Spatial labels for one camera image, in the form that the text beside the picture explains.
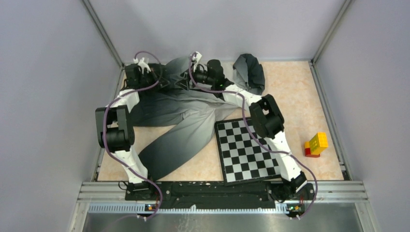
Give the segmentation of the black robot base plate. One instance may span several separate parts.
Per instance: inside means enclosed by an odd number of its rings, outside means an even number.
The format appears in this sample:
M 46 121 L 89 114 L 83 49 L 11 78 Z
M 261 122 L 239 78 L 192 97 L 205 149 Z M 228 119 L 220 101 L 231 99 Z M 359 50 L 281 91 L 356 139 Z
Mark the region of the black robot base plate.
M 153 202 L 160 209 L 269 209 L 280 203 L 305 203 L 312 200 L 314 188 L 306 184 L 298 193 L 291 193 L 282 182 L 261 181 L 226 186 L 211 182 L 157 182 L 154 185 L 127 184 L 125 200 Z

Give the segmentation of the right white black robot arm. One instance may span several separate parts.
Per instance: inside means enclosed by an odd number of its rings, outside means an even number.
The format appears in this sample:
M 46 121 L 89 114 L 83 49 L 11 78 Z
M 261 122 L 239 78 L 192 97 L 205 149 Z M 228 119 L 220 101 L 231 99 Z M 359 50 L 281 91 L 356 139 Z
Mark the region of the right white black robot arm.
M 228 104 L 240 107 L 243 112 L 249 112 L 256 134 L 267 143 L 260 145 L 261 149 L 274 154 L 278 162 L 282 185 L 279 193 L 272 191 L 270 196 L 280 203 L 297 199 L 308 183 L 302 171 L 306 166 L 292 154 L 286 140 L 284 117 L 274 97 L 251 93 L 227 79 L 219 60 L 209 60 L 207 68 L 203 69 L 200 59 L 199 53 L 193 53 L 187 70 L 182 74 L 187 89 L 213 94 Z

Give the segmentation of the grey gradient zip jacket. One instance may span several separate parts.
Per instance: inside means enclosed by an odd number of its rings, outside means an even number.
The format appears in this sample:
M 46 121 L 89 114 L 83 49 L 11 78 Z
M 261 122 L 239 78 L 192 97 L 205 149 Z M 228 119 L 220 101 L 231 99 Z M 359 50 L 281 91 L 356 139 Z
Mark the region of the grey gradient zip jacket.
M 154 180 L 166 177 L 197 155 L 213 138 L 215 122 L 237 108 L 213 94 L 176 87 L 188 61 L 188 56 L 169 61 L 165 68 L 170 85 L 141 93 L 140 102 L 131 111 L 135 127 L 170 127 L 139 154 Z

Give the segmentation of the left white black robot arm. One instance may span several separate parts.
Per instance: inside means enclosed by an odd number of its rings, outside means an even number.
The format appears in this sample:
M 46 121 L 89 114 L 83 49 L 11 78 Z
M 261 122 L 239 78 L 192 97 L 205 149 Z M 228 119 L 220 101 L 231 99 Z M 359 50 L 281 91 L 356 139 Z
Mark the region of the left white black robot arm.
M 131 111 L 140 102 L 139 92 L 168 85 L 163 74 L 165 68 L 160 63 L 130 64 L 124 71 L 126 78 L 118 96 L 107 106 L 95 110 L 98 143 L 120 163 L 128 176 L 126 200 L 158 200 L 162 193 L 134 149 Z

